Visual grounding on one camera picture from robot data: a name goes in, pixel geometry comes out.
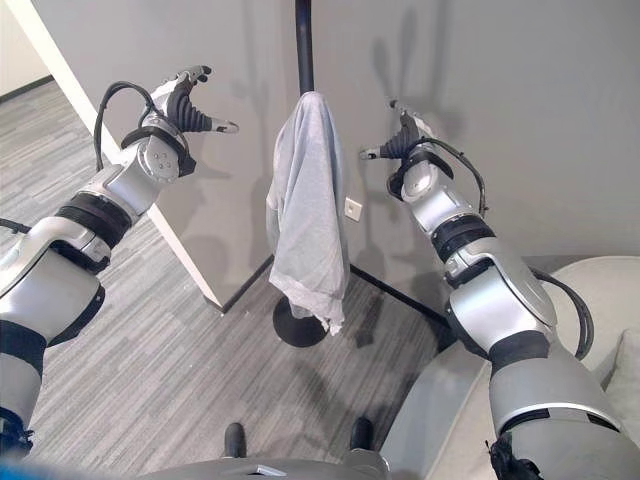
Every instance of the floor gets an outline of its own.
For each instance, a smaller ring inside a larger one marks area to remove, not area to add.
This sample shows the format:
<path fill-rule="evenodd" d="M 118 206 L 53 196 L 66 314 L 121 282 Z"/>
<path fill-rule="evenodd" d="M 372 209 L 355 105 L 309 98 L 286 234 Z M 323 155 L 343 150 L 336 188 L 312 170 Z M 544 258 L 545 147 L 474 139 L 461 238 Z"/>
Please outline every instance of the floor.
<path fill-rule="evenodd" d="M 55 83 L 0 105 L 0 214 L 33 224 L 93 173 L 91 138 Z M 15 241 L 0 232 L 2 251 Z M 137 475 L 219 457 L 241 421 L 249 454 L 338 461 L 367 415 L 379 447 L 446 336 L 358 277 L 347 326 L 309 349 L 281 342 L 268 271 L 225 315 L 142 220 L 101 275 L 105 306 L 45 355 L 31 458 Z"/>

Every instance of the silver robot arm segment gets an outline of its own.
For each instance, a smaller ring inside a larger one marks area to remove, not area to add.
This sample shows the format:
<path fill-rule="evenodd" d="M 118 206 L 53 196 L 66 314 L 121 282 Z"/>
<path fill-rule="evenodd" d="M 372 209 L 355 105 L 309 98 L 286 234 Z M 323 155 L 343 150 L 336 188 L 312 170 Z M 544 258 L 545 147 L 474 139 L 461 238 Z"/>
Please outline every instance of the silver robot arm segment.
<path fill-rule="evenodd" d="M 444 263 L 452 330 L 492 363 L 498 478 L 640 478 L 640 451 L 601 386 L 558 341 L 545 290 L 456 191 L 451 169 L 424 141 L 431 132 L 406 111 L 401 122 L 396 137 L 362 157 L 403 159 L 388 188 Z"/>
<path fill-rule="evenodd" d="M 192 67 L 151 94 L 156 109 L 52 217 L 40 220 L 0 261 L 0 455 L 31 448 L 26 431 L 46 347 L 78 335 L 104 302 L 95 275 L 167 185 L 194 171 L 182 132 L 235 133 L 237 125 L 196 110 L 189 93 L 208 67 Z"/>

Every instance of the sofa armrest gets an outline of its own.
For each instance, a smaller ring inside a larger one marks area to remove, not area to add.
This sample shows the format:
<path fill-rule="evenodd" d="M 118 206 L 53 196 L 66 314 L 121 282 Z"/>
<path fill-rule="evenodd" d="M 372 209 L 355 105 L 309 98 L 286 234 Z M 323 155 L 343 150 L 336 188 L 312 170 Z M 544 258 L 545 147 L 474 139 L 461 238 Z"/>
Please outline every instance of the sofa armrest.
<path fill-rule="evenodd" d="M 446 445 L 485 363 L 456 342 L 423 370 L 380 452 L 389 462 L 394 480 L 426 477 Z"/>

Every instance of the gray cloth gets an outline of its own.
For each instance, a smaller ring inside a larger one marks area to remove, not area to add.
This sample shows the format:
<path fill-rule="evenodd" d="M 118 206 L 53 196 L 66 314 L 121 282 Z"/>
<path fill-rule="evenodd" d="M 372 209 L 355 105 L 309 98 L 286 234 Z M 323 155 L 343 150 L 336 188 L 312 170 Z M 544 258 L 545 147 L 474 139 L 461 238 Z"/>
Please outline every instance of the gray cloth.
<path fill-rule="evenodd" d="M 274 252 L 269 281 L 296 318 L 314 315 L 336 334 L 349 256 L 344 234 L 342 151 L 324 97 L 305 93 L 276 140 L 267 195 Z"/>

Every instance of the coat rack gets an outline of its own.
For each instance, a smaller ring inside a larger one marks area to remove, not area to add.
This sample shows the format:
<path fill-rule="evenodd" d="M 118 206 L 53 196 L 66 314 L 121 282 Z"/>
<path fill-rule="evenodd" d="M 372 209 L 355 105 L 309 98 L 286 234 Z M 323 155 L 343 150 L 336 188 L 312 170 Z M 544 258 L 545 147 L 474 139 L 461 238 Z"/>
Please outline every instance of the coat rack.
<path fill-rule="evenodd" d="M 313 48 L 311 35 L 311 0 L 296 2 L 296 44 L 298 47 L 298 81 L 300 96 L 314 89 Z M 278 336 L 294 347 L 311 347 L 327 335 L 316 317 L 295 318 L 286 296 L 273 310 L 273 327 Z"/>

